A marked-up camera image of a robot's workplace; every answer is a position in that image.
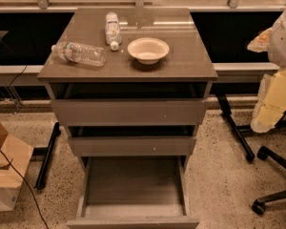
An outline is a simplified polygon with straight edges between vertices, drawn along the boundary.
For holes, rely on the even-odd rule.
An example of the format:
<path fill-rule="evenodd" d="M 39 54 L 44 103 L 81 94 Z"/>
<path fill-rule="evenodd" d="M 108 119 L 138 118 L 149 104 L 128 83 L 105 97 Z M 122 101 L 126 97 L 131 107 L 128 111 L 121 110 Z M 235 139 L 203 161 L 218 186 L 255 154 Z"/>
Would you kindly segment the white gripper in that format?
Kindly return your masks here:
<path fill-rule="evenodd" d="M 286 68 L 286 10 L 272 28 L 261 32 L 247 49 L 251 52 L 268 51 L 269 60 Z M 286 69 L 274 75 L 265 74 L 260 82 L 251 128 L 256 133 L 272 130 L 286 112 Z"/>

